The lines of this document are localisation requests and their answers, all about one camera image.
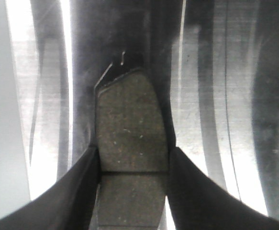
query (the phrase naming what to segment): white speck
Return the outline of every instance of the white speck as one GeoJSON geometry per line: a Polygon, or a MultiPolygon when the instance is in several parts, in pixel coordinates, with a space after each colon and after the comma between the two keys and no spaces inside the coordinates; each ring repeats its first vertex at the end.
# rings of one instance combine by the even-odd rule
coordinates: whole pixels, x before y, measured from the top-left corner
{"type": "Polygon", "coordinates": [[[124,131],[127,131],[128,133],[131,133],[131,131],[128,130],[128,129],[126,129],[126,128],[124,128],[123,130],[124,130],[124,131]]]}

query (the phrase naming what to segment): shiny metal surface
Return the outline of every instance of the shiny metal surface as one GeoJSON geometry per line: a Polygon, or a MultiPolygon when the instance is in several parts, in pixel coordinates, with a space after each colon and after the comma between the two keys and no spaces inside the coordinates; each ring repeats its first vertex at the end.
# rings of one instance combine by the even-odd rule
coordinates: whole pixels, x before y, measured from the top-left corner
{"type": "Polygon", "coordinates": [[[174,127],[206,175],[279,220],[279,2],[207,2],[6,0],[31,199],[96,144],[94,86],[125,51],[144,57],[169,146],[174,127]]]}

